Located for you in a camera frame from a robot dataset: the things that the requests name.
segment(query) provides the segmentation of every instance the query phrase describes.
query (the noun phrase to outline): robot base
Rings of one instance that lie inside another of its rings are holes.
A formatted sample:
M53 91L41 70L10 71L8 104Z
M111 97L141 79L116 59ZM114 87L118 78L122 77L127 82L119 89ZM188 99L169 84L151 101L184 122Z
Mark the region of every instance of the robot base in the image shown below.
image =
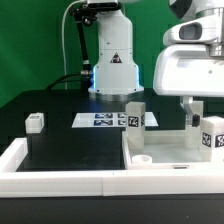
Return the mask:
M139 88L133 93L128 94L102 94L98 92L89 91L89 97L92 99L99 99L105 101L129 101L144 94L144 88Z

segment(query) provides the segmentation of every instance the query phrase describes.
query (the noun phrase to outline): small white cube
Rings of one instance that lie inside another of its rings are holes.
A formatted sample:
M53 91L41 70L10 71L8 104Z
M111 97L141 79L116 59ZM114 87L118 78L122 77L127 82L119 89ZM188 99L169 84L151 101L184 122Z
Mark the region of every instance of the small white cube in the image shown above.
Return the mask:
M44 114L43 113L30 114L25 121L25 125L27 134L40 133L42 128L44 127Z
M224 160L224 119L207 117L201 119L201 145L199 151L203 161Z

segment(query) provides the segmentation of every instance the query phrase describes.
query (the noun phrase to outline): green wall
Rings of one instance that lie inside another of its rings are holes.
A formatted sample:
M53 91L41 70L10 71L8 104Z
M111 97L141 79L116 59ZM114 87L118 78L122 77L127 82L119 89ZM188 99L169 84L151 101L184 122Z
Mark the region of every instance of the green wall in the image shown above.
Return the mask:
M26 90L44 89L63 75L61 20L70 0L0 1L0 106ZM142 0L125 5L134 26L134 59L144 87L152 87L156 58L164 32L178 20L167 0ZM68 73L81 68L73 18L66 20ZM85 28L91 63L97 62L97 25Z

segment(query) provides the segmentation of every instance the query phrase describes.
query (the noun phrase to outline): white robot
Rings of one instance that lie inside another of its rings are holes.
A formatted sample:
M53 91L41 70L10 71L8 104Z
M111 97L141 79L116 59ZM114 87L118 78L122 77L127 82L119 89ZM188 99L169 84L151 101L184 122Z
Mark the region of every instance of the white robot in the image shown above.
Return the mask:
M99 61L93 68L90 97L123 101L143 92L138 65L133 61L132 23L121 12L121 3L118 0L87 0L80 12L85 25L98 22Z
M224 96L224 1L169 0L187 21L169 29L159 55L153 88L159 95L181 96L187 123L197 126L193 96Z

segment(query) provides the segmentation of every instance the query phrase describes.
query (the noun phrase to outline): black table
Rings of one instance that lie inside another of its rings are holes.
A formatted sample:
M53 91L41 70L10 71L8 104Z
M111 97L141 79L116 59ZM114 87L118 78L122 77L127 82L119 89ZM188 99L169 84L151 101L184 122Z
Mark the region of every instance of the black table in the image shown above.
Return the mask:
M224 116L223 99L201 98L205 116ZM157 96L146 89L134 101L146 102L159 127L184 129L179 98ZM29 135L24 171L122 170L124 128L71 128L76 113L123 112L127 102L91 100L80 90L28 91L0 109L0 152L26 136L25 119L43 112L45 128ZM117 197L0 199L0 223L223 223L224 195L145 195Z

